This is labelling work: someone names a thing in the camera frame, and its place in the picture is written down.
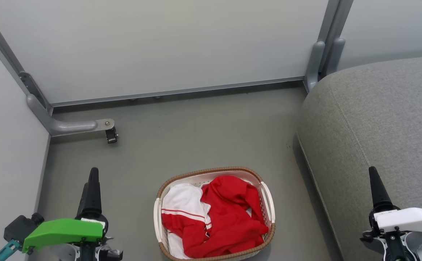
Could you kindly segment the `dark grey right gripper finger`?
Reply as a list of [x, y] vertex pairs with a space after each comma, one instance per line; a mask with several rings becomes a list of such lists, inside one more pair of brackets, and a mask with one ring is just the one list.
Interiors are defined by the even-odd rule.
[[377, 169], [374, 166], [369, 167], [369, 180], [371, 185], [372, 203], [375, 212], [384, 212], [393, 210], [393, 204], [384, 187]]

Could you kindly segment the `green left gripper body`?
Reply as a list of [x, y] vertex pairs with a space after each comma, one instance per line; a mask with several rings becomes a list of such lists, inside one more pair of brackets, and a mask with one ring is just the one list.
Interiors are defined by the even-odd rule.
[[98, 219], [77, 218], [77, 219], [55, 219], [42, 221], [39, 214], [36, 218], [22, 216], [24, 223], [30, 232], [22, 243], [22, 252], [31, 254], [44, 247], [70, 244], [70, 243], [95, 243], [100, 242], [108, 232], [108, 220], [101, 215]]

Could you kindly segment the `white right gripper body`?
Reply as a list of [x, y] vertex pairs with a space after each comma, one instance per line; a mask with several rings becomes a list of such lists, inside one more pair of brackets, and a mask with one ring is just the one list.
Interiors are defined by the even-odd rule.
[[422, 208], [412, 207], [373, 214], [378, 230], [422, 232]]

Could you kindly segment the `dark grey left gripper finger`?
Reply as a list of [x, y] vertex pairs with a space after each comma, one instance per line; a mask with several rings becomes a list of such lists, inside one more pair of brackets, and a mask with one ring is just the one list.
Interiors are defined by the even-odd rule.
[[77, 216], [80, 216], [85, 210], [87, 193], [88, 193], [88, 182], [85, 183], [85, 185], [83, 187], [82, 196], [81, 196], [81, 199], [80, 199], [80, 202], [79, 202], [79, 207], [78, 207], [78, 210], [77, 210]]
[[93, 167], [90, 170], [90, 175], [88, 179], [87, 198], [86, 198], [86, 209], [93, 211], [97, 213], [98, 215], [102, 214], [99, 169], [97, 167]]

